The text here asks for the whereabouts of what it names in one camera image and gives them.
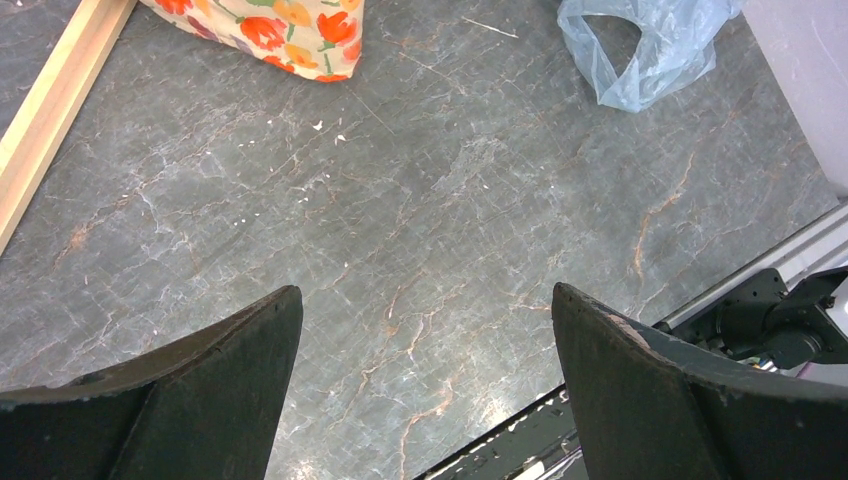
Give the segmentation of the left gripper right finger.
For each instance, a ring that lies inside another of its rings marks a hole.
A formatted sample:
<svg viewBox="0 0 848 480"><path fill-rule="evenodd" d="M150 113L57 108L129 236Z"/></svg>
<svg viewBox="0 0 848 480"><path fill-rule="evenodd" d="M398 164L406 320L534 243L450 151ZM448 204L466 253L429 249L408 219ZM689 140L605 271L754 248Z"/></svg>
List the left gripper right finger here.
<svg viewBox="0 0 848 480"><path fill-rule="evenodd" d="M847 390L734 362L558 283L552 321L592 479L843 479Z"/></svg>

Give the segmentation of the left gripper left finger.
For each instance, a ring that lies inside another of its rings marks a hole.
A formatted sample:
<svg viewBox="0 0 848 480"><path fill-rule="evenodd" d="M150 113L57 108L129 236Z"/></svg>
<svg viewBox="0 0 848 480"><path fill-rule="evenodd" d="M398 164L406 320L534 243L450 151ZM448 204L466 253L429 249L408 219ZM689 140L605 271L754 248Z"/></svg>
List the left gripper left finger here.
<svg viewBox="0 0 848 480"><path fill-rule="evenodd" d="M1 395L5 479L261 479L303 322L285 286L131 360Z"/></svg>

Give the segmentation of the light blue plastic bag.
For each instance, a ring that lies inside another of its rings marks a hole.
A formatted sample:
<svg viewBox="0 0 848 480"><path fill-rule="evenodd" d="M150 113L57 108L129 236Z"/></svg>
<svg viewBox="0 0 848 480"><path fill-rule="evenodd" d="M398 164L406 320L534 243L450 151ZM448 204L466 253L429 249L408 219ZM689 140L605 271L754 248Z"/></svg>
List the light blue plastic bag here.
<svg viewBox="0 0 848 480"><path fill-rule="evenodd" d="M563 1L557 23L599 105L630 113L685 88L716 66L714 39L741 12L742 1ZM640 31L618 74L588 17L615 17Z"/></svg>

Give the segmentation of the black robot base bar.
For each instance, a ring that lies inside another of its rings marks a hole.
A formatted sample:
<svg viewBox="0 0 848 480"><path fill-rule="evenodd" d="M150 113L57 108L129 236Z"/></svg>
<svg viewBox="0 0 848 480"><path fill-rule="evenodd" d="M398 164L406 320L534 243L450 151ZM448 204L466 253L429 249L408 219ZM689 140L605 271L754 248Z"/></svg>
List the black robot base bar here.
<svg viewBox="0 0 848 480"><path fill-rule="evenodd" d="M562 384L444 458L420 479L586 479Z"/></svg>

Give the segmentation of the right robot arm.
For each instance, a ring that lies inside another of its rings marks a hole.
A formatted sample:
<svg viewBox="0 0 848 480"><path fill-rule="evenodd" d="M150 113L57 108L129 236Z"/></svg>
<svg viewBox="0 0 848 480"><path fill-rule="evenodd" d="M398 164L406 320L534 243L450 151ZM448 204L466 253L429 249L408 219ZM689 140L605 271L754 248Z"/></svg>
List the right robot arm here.
<svg viewBox="0 0 848 480"><path fill-rule="evenodd" d="M655 325L733 361L771 370L847 362L847 268L814 273L789 289L764 269L673 325Z"/></svg>

